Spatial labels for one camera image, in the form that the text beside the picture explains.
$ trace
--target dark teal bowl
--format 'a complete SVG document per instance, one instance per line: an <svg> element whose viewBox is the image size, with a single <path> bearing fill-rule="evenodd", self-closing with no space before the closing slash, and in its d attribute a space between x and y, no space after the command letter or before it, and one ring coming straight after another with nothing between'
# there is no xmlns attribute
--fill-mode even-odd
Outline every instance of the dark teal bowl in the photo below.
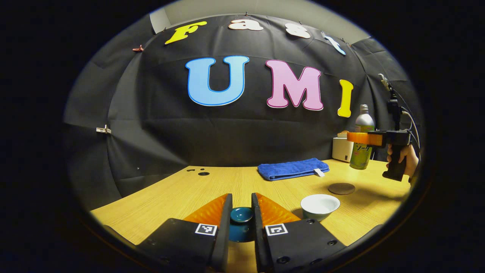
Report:
<svg viewBox="0 0 485 273"><path fill-rule="evenodd" d="M237 207L231 213L229 240L233 242L254 241L253 211L250 207Z"/></svg>

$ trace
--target folded towel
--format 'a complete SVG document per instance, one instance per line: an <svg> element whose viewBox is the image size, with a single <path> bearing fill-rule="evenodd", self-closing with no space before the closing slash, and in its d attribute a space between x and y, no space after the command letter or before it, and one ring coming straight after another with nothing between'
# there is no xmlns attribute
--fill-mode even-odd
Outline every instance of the folded towel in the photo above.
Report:
<svg viewBox="0 0 485 273"><path fill-rule="evenodd" d="M315 173L314 169L320 169L322 172L330 170L328 164L316 158L258 166L258 172L269 181L312 175Z"/></svg>

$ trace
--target wooden table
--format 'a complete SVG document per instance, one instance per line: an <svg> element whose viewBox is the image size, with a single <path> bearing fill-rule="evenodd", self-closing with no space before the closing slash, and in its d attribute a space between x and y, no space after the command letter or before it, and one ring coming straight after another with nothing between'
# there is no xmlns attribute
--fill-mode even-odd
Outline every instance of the wooden table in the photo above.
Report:
<svg viewBox="0 0 485 273"><path fill-rule="evenodd" d="M266 181L257 167L188 166L173 175L111 204L92 210L134 244L139 244L168 218L183 219L207 202L232 193L233 207L251 206L251 193L259 192L302 218L300 201L311 194L330 194L340 200L340 208L321 222L343 244L350 245L378 224L384 223L409 191L408 176L402 181L382 177L386 162L369 162L365 170L349 163L324 160L330 167L325 177L316 175ZM207 176L198 175L204 168ZM328 191L333 183L356 187L349 195ZM229 242L228 273L256 272L254 242Z"/></svg>

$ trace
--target hand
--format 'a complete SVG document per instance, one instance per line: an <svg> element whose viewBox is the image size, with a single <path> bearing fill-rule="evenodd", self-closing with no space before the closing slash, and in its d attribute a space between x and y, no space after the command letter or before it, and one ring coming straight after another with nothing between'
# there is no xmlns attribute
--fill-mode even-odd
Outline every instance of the hand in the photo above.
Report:
<svg viewBox="0 0 485 273"><path fill-rule="evenodd" d="M388 162L391 162L391 154L392 154L392 145L389 144L388 146ZM404 169L404 174L409 175L412 177L414 171L416 170L416 166L418 165L419 159L414 152L413 145L407 145L401 149L401 156L399 157L398 163L401 163L406 156L406 168Z"/></svg>

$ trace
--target orange gripper part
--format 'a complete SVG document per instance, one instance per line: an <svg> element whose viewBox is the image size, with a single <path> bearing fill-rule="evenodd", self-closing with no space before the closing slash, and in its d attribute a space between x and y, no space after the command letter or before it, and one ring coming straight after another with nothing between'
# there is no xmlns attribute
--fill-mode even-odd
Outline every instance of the orange gripper part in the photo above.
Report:
<svg viewBox="0 0 485 273"><path fill-rule="evenodd" d="M222 210L228 193L217 197L209 203L203 205L191 215L184 218L185 221L212 224L220 227Z"/></svg>
<svg viewBox="0 0 485 273"><path fill-rule="evenodd" d="M268 197L260 193L256 193L256 196L258 198L259 208L261 209L263 227L271 224L281 224L301 220L298 216L289 212Z"/></svg>
<svg viewBox="0 0 485 273"><path fill-rule="evenodd" d="M347 140L367 145L382 145L382 135L369 135L367 133L347 133Z"/></svg>

